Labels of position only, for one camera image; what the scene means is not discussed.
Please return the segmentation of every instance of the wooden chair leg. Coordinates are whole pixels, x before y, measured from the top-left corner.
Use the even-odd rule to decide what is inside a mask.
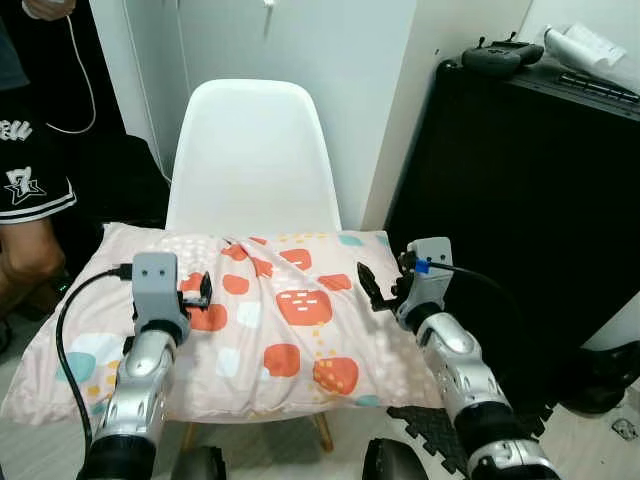
[[[316,413],[313,415],[313,422],[320,433],[322,449],[327,453],[333,452],[333,439],[331,438],[331,431],[329,431],[327,417],[324,413]]]
[[[180,450],[186,452],[187,450],[191,450],[193,448],[193,439],[196,434],[196,424],[190,422],[187,425],[187,429],[184,432],[184,436],[182,437],[182,446]]]

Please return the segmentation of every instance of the white plastic chair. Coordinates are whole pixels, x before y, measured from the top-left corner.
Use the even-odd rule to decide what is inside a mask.
[[[329,156],[309,94],[267,80],[213,80],[191,96],[168,230],[212,235],[339,231]]]

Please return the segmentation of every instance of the black shorts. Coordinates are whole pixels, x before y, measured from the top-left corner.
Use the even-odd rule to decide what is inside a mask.
[[[62,153],[28,104],[29,87],[0,92],[0,225],[39,220],[76,203]]]

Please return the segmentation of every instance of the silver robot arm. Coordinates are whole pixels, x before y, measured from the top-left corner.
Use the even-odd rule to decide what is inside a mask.
[[[206,308],[211,283],[201,297],[183,300],[176,291],[177,257],[141,253],[133,262],[135,337],[118,368],[111,397],[80,479],[150,479],[173,385],[177,348],[190,332],[187,306]]]
[[[384,300],[373,273],[358,265],[373,309],[391,309],[402,328],[416,335],[467,454],[472,480],[560,479],[540,445],[519,426],[493,372],[482,360],[478,341],[443,311],[450,277],[429,273],[428,262],[422,260],[427,258],[428,242],[412,242],[408,255],[401,257],[404,276],[393,289],[399,298],[393,300]]]

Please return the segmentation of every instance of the pink pillowcase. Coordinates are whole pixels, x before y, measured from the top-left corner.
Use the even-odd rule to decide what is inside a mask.
[[[142,251],[178,255],[183,291],[205,271],[207,311],[192,312],[180,347],[169,415],[225,423],[275,420],[337,407],[439,407],[413,335],[374,313],[357,262],[383,294],[399,272],[384,232],[213,238],[111,224],[71,287]],[[1,414],[42,424],[76,415],[55,350],[56,313],[27,347]],[[124,339],[133,334],[131,285],[111,278],[83,292],[65,321],[70,364],[93,415],[113,391]]]

